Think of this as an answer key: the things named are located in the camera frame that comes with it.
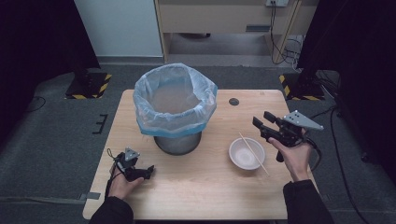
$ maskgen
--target white bowl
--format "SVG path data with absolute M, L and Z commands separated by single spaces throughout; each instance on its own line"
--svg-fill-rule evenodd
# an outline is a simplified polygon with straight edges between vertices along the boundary
M 230 145 L 230 158 L 235 165 L 244 170 L 255 170 L 261 166 L 265 159 L 265 151 L 262 145 L 254 139 L 245 137 L 251 149 L 260 162 L 257 161 L 248 145 L 242 138 L 238 138 Z

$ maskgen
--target yellow and black tape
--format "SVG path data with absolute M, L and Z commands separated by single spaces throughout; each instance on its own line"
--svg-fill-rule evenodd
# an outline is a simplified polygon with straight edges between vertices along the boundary
M 323 96 L 313 96 L 313 95 L 303 95 L 303 96 L 292 96 L 290 87 L 288 82 L 286 81 L 285 77 L 279 76 L 280 82 L 282 83 L 283 90 L 285 92 L 286 98 L 290 100 L 311 100 L 311 101 L 316 101 L 316 100 L 324 100 Z
M 106 74 L 102 80 L 100 80 L 100 84 L 96 84 L 96 90 L 90 93 L 83 93 L 83 92 L 74 92 L 71 94 L 66 94 L 66 99 L 93 99 L 93 98 L 101 98 L 105 93 L 107 88 L 108 82 L 110 81 L 111 75 Z

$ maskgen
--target handheld controller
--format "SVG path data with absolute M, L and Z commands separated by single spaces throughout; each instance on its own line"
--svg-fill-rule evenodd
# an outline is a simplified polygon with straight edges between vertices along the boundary
M 271 123 L 275 123 L 279 127 L 279 131 L 277 132 L 266 127 L 259 119 L 253 117 L 253 125 L 260 129 L 261 137 L 265 138 L 267 142 L 270 137 L 273 137 L 285 147 L 295 147 L 302 142 L 307 142 L 316 148 L 315 143 L 307 138 L 302 130 L 303 128 L 323 130 L 323 126 L 318 125 L 312 119 L 307 118 L 297 110 L 284 116 L 283 119 L 277 118 L 270 112 L 265 111 L 264 118 Z M 280 152 L 277 152 L 276 160 L 279 162 L 284 160 Z
M 125 148 L 125 153 L 121 152 L 115 159 L 114 162 L 117 165 L 117 168 L 125 175 L 125 178 L 132 182 L 139 177 L 143 177 L 145 179 L 150 179 L 151 174 L 154 172 L 154 166 L 150 166 L 147 170 L 136 169 L 134 166 L 136 165 L 137 159 L 140 154 L 136 151 L 133 151 L 131 148 Z

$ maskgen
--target cable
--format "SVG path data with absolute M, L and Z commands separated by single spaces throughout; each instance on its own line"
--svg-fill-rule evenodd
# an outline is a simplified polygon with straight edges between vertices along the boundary
M 289 64 L 293 64 L 293 63 L 295 63 L 295 56 L 290 56 L 289 54 L 295 54 L 296 52 L 295 51 L 292 51 L 292 50 L 288 50 L 288 49 L 284 49 L 284 51 L 286 52 L 286 54 L 285 53 L 283 53 L 282 55 L 285 57 L 285 63 L 289 63 Z
M 335 83 L 329 78 L 328 74 L 324 73 L 322 70 L 320 70 L 320 72 L 324 77 L 318 76 L 313 80 L 313 83 L 319 84 L 333 99 L 335 99 L 339 94 L 340 78 L 338 78 L 337 83 Z
M 309 118 L 310 118 L 310 119 L 314 119 L 314 118 L 316 118 L 317 116 L 327 114 L 327 113 L 329 113 L 330 111 L 332 111 L 333 109 L 335 109 L 336 107 L 337 107 L 337 105 L 332 105 L 332 106 L 330 106 L 327 110 L 325 110 L 325 111 L 323 111 L 323 112 L 320 112 L 320 113 L 318 113 L 318 114 L 316 114 L 316 115 L 314 115 L 314 116 L 311 116 L 311 117 L 309 117 Z
M 292 53 L 292 54 L 300 55 L 299 52 L 296 52 L 296 51 L 293 51 L 293 50 L 289 50 L 289 49 L 287 49 L 287 48 L 285 48 L 284 50 L 286 51 L 287 54 Z
M 302 48 L 302 46 L 301 46 L 300 41 L 295 40 L 295 39 L 291 39 L 291 40 L 294 41 L 294 47 L 295 47 L 296 42 L 299 44 L 299 46 L 300 46 L 300 52 L 301 52 L 303 48 Z M 291 64 L 291 67 L 292 67 L 293 70 L 296 71 L 297 73 L 302 73 L 302 70 L 299 69 L 299 68 L 297 68 L 297 63 L 298 63 L 298 60 L 299 60 L 299 59 L 300 59 L 300 57 L 297 58 L 297 53 L 294 52 L 294 58 L 293 58 L 293 63 Z
M 107 148 L 107 155 L 113 159 L 113 166 L 111 167 L 111 175 L 110 178 L 107 180 L 106 184 L 106 190 L 105 190 L 105 199 L 108 197 L 108 193 L 110 192 L 111 185 L 113 183 L 113 180 L 118 176 L 122 174 L 122 171 L 120 171 L 120 168 L 118 167 L 117 163 L 120 162 L 120 157 L 113 157 L 113 153 L 111 153 L 111 149 L 108 147 Z
M 352 207 L 354 208 L 354 210 L 356 211 L 358 216 L 361 218 L 361 220 L 363 220 L 364 223 L 369 224 L 369 222 L 364 218 L 364 216 L 359 211 L 358 207 L 355 204 L 355 201 L 352 198 L 352 195 L 351 195 L 350 190 L 349 190 L 349 185 L 347 183 L 347 178 L 346 178 L 346 174 L 345 174 L 345 171 L 344 171 L 344 166 L 343 166 L 343 163 L 341 163 L 340 152 L 338 150 L 337 140 L 336 140 L 335 134 L 334 134 L 334 127 L 332 125 L 332 115 L 333 115 L 333 113 L 334 113 L 336 108 L 334 108 L 332 110 L 332 113 L 330 114 L 330 125 L 331 125 L 331 129 L 332 129 L 332 140 L 334 141 L 335 152 L 336 152 L 336 155 L 337 155 L 338 164 L 339 164 L 340 169 L 341 169 L 341 176 L 343 177 L 344 186 L 346 188 L 346 194 L 347 194 L 347 197 L 348 197 L 350 203 L 352 204 Z
M 26 111 L 25 111 L 26 113 L 35 112 L 35 111 L 41 109 L 41 108 L 46 104 L 46 102 L 47 102 L 46 99 L 45 99 L 44 97 L 41 97 L 41 96 L 35 96 L 35 97 L 33 97 L 33 99 L 37 99 L 37 100 L 42 99 L 44 102 L 43 102 L 43 104 L 42 104 L 41 106 L 39 106 L 39 107 L 36 108 L 36 109 L 26 110 Z
M 271 60 L 274 64 L 281 64 L 283 62 L 286 61 L 286 58 L 283 56 L 282 52 L 280 52 L 280 49 L 277 47 L 277 45 L 275 44 L 275 40 L 274 40 L 274 35 L 273 35 L 273 28 L 274 28 L 274 24 L 275 24 L 275 17 L 276 17 L 276 1 L 271 1 L 271 5 L 272 5 L 272 10 L 271 10 L 271 29 L 270 29 L 270 36 L 271 36 L 271 42 L 273 45 L 273 52 L 271 54 Z M 277 49 L 277 51 L 279 52 L 279 54 L 282 56 L 282 62 L 280 63 L 276 63 L 274 61 L 274 51 L 275 49 Z
M 317 160 L 315 161 L 314 165 L 311 168 L 311 172 L 314 172 L 315 169 L 317 169 L 317 167 L 319 166 L 321 159 L 322 159 L 321 150 L 318 148 L 317 144 L 315 144 L 315 142 L 312 141 L 312 139 L 305 138 L 305 142 L 308 143 L 309 145 L 311 145 L 312 148 L 318 153 Z

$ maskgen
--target person's left hand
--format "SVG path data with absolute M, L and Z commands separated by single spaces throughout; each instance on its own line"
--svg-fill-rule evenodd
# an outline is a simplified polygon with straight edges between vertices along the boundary
M 124 200 L 129 194 L 132 193 L 134 188 L 139 186 L 145 180 L 143 177 L 139 177 L 136 180 L 129 182 L 123 174 L 120 173 L 118 168 L 115 169 L 110 190 L 108 191 L 108 197 L 117 197 Z

